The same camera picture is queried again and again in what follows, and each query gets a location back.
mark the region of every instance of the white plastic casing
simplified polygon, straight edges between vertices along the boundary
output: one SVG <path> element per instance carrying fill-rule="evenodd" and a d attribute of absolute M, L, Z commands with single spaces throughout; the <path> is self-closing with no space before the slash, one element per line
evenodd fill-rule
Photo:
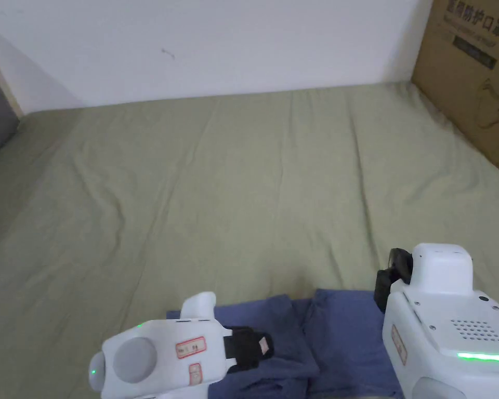
<path fill-rule="evenodd" d="M 178 320 L 150 320 L 109 338 L 101 347 L 104 356 L 102 399 L 138 397 L 207 398 L 207 387 L 226 376 L 236 364 L 226 359 L 225 329 L 214 319 L 216 296 L 212 292 L 188 298 Z M 119 350 L 140 338 L 140 348 L 124 353 Z M 155 358 L 152 369 L 148 362 L 146 377 L 126 382 L 122 374 L 142 369 L 144 359 Z"/>
<path fill-rule="evenodd" d="M 406 399 L 499 398 L 499 304 L 473 291 L 469 253 L 448 244 L 414 248 L 410 285 L 392 284 L 383 341 Z"/>

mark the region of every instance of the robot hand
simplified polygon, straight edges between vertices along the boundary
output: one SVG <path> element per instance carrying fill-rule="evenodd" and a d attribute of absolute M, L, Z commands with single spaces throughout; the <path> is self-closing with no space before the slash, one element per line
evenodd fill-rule
<path fill-rule="evenodd" d="M 102 399 L 207 398 L 208 385 L 273 356 L 271 337 L 214 319 L 212 292 L 188 298 L 177 320 L 150 320 L 109 338 L 89 382 Z"/>

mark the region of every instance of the white wall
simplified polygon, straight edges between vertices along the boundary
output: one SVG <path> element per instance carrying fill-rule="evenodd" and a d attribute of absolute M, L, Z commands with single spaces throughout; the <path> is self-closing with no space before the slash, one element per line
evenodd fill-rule
<path fill-rule="evenodd" d="M 28 113 L 409 79 L 431 0 L 0 0 Z"/>

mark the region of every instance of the gray circular cap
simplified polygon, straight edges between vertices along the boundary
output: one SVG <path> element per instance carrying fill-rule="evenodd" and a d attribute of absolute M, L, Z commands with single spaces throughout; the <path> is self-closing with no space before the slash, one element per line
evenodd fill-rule
<path fill-rule="evenodd" d="M 115 353 L 113 369 L 122 381 L 137 383 L 152 374 L 157 363 L 157 350 L 147 338 L 125 341 Z"/>
<path fill-rule="evenodd" d="M 98 352 L 90 360 L 89 364 L 89 384 L 96 391 L 101 392 L 105 382 L 105 357 L 103 352 Z"/>

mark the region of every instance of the sticker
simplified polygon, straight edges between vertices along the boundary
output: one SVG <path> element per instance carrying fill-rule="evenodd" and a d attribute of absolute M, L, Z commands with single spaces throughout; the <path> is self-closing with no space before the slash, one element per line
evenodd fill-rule
<path fill-rule="evenodd" d="M 202 365 L 194 363 L 188 367 L 188 375 L 190 376 L 189 385 L 198 385 L 203 382 Z"/>
<path fill-rule="evenodd" d="M 405 344 L 403 344 L 403 340 L 401 339 L 401 336 L 399 335 L 399 331 L 395 325 L 392 325 L 392 327 L 391 327 L 391 339 L 392 339 L 392 341 L 394 341 L 394 345 L 396 346 L 396 349 L 398 350 L 399 357 L 401 358 L 403 365 L 405 365 L 406 364 L 406 357 L 408 356 L 408 353 L 406 351 Z"/>
<path fill-rule="evenodd" d="M 196 355 L 197 353 L 205 352 L 206 350 L 207 345 L 205 344 L 205 337 L 193 338 L 176 344 L 178 358 Z"/>
<path fill-rule="evenodd" d="M 259 340 L 258 344 L 261 346 L 261 351 L 263 355 L 266 355 L 266 352 L 270 349 L 268 347 L 268 342 L 265 337 L 262 337 L 261 340 Z"/>

